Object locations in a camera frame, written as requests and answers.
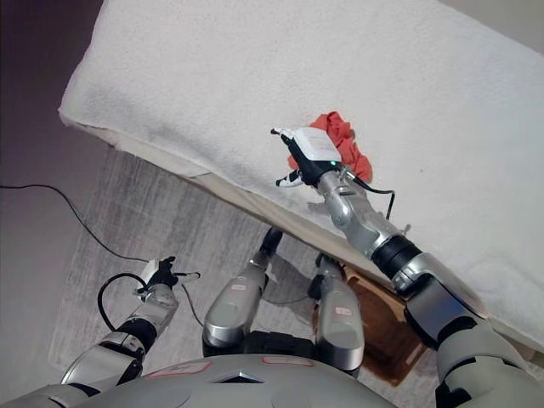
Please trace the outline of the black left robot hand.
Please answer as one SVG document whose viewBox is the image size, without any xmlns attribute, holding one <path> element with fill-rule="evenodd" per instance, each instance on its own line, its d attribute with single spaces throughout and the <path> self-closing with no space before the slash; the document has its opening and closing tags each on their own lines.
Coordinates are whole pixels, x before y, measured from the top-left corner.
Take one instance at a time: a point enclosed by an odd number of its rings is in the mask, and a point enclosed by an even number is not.
<svg viewBox="0 0 544 408">
<path fill-rule="evenodd" d="M 158 284 L 163 284 L 173 289 L 177 284 L 186 284 L 201 278 L 201 273 L 198 271 L 175 271 L 175 260 L 174 256 L 163 259 L 151 259 L 139 273 L 139 278 L 145 283 L 148 289 Z"/>
</svg>

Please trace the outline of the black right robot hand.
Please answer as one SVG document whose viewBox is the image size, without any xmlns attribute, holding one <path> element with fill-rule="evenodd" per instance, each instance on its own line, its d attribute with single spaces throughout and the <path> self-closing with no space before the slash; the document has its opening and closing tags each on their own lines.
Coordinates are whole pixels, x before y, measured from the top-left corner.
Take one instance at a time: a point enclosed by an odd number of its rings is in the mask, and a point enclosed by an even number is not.
<svg viewBox="0 0 544 408">
<path fill-rule="evenodd" d="M 273 127 L 270 133 L 280 137 L 297 165 L 284 178 L 275 181 L 276 187 L 301 184 L 317 187 L 325 173 L 340 171 L 342 157 L 326 131 L 315 127 Z"/>
</svg>

